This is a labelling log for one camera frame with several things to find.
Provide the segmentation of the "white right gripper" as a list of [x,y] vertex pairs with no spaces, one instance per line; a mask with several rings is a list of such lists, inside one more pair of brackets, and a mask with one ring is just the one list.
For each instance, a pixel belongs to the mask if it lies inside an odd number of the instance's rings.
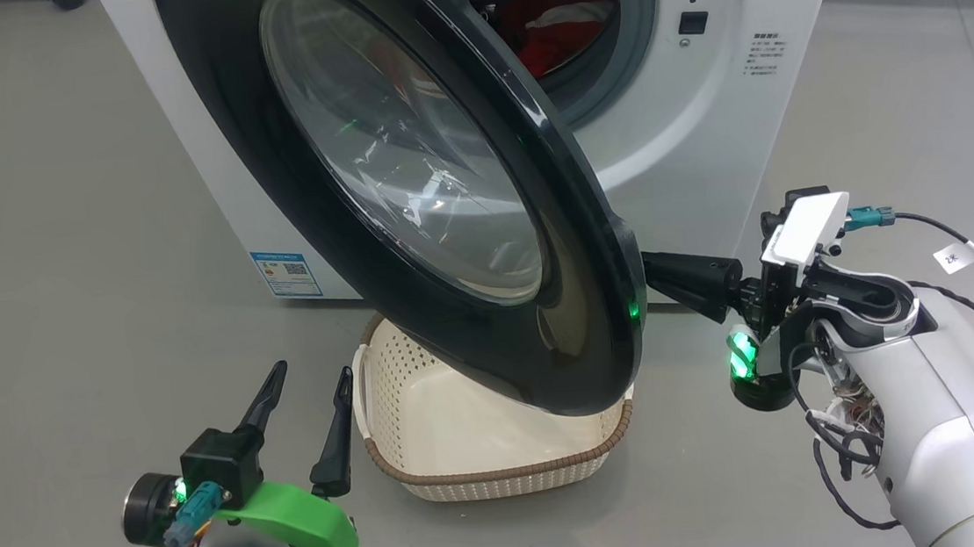
[[743,263],[731,257],[643,252],[646,284],[655,291],[716,323],[741,308],[758,335],[782,323],[801,285],[800,273],[813,264],[820,248],[838,239],[844,227],[849,193],[786,198],[779,212],[761,214],[760,273],[745,280]]

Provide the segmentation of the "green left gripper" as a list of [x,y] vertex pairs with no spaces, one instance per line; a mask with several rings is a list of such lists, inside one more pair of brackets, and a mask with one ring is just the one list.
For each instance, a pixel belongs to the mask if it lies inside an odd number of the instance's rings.
[[[283,396],[286,377],[287,362],[279,360],[249,403],[248,411],[234,430],[235,435],[264,435],[271,414]],[[352,369],[343,366],[337,381],[331,427],[321,456],[310,471],[311,493],[292,484],[264,482],[244,507],[219,509],[215,514],[217,519],[238,520],[261,535],[291,547],[359,547],[350,515],[327,500],[349,494],[352,481]]]

